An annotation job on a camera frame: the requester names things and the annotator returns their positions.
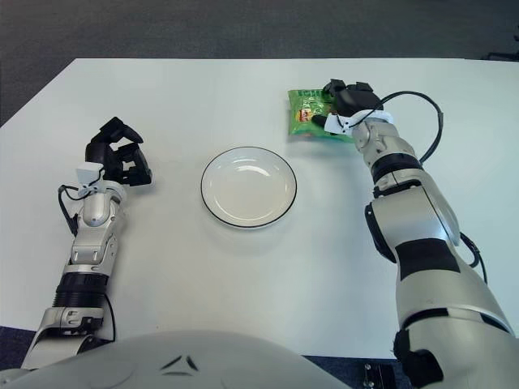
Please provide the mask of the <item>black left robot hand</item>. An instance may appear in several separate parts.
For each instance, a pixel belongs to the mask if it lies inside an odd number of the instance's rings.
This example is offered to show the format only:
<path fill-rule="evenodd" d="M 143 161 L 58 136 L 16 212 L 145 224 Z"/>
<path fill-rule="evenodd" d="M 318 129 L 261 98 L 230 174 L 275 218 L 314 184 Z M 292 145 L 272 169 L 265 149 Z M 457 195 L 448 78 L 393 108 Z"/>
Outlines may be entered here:
<path fill-rule="evenodd" d="M 139 148 L 144 140 L 117 117 L 111 118 L 85 148 L 85 161 L 103 165 L 102 178 L 121 185 L 144 186 L 152 170 Z"/>

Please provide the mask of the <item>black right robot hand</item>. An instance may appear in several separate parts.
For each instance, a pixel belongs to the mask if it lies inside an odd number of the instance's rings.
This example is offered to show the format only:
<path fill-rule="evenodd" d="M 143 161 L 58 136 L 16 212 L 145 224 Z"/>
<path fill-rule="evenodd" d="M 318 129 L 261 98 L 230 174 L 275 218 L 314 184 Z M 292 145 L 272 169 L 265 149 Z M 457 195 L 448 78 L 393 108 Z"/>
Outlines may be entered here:
<path fill-rule="evenodd" d="M 368 83 L 356 82 L 345 84 L 342 80 L 331 79 L 320 91 L 324 103 L 329 105 L 329 112 L 337 117 L 338 126 L 342 129 L 346 125 L 340 124 L 339 116 L 352 117 L 355 113 L 365 109 L 382 109 L 381 99 L 374 93 Z"/>

